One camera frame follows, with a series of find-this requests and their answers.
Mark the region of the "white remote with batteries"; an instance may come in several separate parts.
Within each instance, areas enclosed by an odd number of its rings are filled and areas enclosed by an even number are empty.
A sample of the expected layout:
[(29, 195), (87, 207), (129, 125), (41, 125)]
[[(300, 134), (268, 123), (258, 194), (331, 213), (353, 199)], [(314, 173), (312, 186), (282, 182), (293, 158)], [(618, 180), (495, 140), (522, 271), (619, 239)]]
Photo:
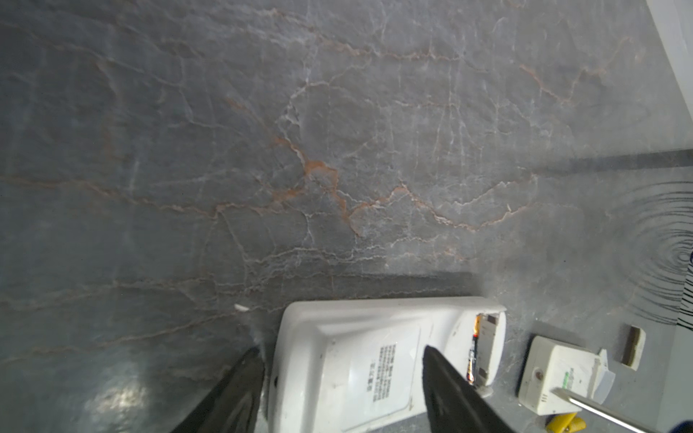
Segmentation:
[(539, 416), (578, 412), (579, 407), (554, 393), (563, 389), (599, 404), (608, 397), (615, 374), (606, 350), (592, 353), (547, 337), (532, 339), (520, 382), (518, 400)]

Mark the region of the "clear handle screwdriver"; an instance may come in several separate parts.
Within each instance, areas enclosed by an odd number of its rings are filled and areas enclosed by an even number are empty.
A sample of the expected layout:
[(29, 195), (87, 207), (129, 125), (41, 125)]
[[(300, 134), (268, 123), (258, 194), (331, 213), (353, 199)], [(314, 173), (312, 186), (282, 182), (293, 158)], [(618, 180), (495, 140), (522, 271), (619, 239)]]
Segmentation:
[(607, 407), (594, 402), (586, 397), (582, 397), (577, 393), (566, 389), (555, 388), (552, 392), (557, 395), (562, 400), (573, 404), (574, 406), (588, 411), (594, 415), (599, 416), (604, 420), (608, 420), (611, 423), (620, 426), (621, 428), (627, 429), (631, 432), (636, 433), (657, 433), (657, 430), (651, 428), (645, 424), (642, 424), (636, 420), (632, 420), (624, 415), (618, 414), (615, 411), (611, 411)]

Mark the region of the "white battery cover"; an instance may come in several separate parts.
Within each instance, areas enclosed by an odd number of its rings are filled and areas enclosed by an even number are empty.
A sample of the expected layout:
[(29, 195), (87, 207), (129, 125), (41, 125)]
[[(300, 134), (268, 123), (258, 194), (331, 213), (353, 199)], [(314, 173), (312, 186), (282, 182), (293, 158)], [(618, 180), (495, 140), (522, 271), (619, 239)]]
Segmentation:
[(633, 371), (639, 369), (646, 337), (646, 332), (642, 328), (635, 326), (629, 328), (621, 364)]

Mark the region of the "black battery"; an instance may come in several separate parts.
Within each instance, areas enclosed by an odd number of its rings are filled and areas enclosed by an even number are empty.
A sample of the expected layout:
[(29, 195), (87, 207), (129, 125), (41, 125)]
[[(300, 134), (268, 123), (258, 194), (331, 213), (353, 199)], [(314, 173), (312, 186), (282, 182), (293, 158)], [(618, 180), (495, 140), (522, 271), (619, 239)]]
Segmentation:
[(482, 315), (477, 315), (474, 322), (472, 343), (468, 354), (467, 381), (475, 385), (478, 380), (478, 339), (480, 335)]

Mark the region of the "yellow battery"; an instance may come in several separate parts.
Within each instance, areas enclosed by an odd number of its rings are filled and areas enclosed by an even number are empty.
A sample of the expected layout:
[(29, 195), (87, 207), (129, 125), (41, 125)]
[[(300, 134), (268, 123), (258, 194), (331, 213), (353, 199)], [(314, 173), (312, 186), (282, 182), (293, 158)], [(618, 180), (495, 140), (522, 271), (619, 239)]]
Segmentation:
[(548, 433), (577, 433), (586, 427), (586, 422), (574, 412), (553, 416), (545, 429)]

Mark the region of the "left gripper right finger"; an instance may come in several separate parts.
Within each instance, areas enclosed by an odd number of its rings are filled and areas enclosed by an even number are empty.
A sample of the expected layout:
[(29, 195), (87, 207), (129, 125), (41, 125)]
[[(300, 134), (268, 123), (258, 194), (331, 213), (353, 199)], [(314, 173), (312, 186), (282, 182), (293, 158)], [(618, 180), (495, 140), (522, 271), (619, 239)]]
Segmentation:
[(422, 389), (432, 433), (513, 433), (437, 348), (423, 353)]

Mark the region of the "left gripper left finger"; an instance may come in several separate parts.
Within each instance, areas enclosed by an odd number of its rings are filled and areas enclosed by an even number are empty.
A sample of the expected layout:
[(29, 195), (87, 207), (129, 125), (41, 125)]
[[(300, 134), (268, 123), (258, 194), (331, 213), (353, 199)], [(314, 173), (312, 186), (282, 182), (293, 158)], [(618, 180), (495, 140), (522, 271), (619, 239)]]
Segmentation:
[(264, 380), (265, 361), (251, 348), (173, 433), (254, 432)]

